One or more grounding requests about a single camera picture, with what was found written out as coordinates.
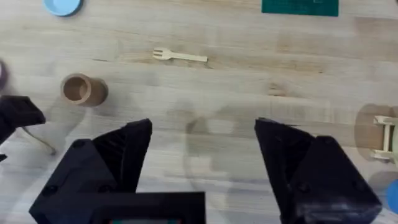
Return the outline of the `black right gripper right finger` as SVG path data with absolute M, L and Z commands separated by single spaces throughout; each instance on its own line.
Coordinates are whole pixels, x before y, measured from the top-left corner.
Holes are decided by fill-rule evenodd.
M 372 223 L 382 203 L 337 140 L 271 119 L 254 126 L 282 223 Z

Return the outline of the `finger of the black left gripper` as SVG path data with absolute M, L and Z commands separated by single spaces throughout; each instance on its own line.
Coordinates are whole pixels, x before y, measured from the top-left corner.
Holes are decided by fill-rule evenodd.
M 28 96 L 4 95 L 1 97 L 1 144 L 17 128 L 44 124 L 45 116 Z

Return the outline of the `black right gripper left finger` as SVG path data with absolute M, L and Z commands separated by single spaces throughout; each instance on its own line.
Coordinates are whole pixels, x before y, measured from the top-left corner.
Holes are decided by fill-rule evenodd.
M 136 192 L 152 136 L 149 119 L 94 139 L 77 139 L 29 209 L 37 223 L 94 223 L 111 204 Z

